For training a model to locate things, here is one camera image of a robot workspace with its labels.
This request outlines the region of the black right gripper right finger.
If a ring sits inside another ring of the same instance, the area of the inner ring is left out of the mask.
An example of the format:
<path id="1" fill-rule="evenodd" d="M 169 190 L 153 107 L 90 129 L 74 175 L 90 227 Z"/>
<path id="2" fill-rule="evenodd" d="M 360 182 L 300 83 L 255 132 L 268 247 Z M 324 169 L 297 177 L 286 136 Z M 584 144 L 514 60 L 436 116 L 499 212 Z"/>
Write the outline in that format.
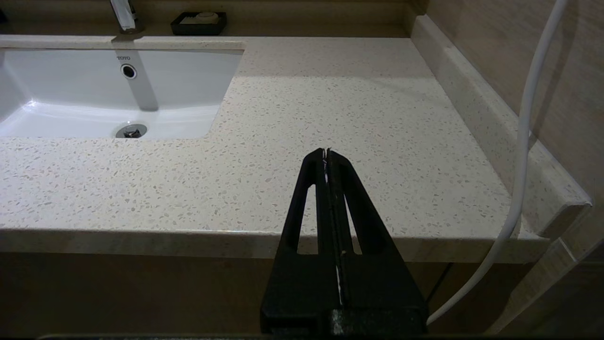
<path id="1" fill-rule="evenodd" d="M 425 334 L 428 307 L 352 164 L 328 149 L 340 306 L 332 334 Z"/>

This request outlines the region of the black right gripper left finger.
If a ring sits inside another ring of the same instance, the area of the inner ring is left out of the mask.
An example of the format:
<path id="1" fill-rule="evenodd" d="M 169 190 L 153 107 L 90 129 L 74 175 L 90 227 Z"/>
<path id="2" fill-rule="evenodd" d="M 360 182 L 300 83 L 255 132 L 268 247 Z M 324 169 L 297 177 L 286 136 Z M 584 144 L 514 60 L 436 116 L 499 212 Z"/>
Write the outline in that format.
<path id="1" fill-rule="evenodd" d="M 321 334 L 340 306 L 336 247 L 324 149 L 304 157 L 260 308 L 269 334 Z M 318 252 L 298 253 L 308 189 L 315 187 Z"/>

